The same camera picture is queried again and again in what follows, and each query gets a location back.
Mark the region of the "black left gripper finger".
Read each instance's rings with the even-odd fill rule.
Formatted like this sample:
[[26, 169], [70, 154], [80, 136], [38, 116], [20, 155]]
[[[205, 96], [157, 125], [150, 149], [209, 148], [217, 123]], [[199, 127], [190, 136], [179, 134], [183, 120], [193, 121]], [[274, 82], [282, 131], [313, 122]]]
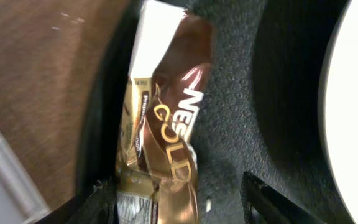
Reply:
[[250, 172], [244, 172], [241, 202], [247, 224], [319, 224], [323, 221], [295, 205]]

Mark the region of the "brown gold coffee wrapper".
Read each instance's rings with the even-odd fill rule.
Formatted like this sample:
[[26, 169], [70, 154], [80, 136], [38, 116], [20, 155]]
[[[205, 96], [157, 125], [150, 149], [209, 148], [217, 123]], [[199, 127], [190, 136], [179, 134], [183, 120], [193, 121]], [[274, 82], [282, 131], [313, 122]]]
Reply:
[[146, 1], [132, 49], [117, 145], [119, 223], [198, 223], [190, 138], [213, 59], [213, 27]]

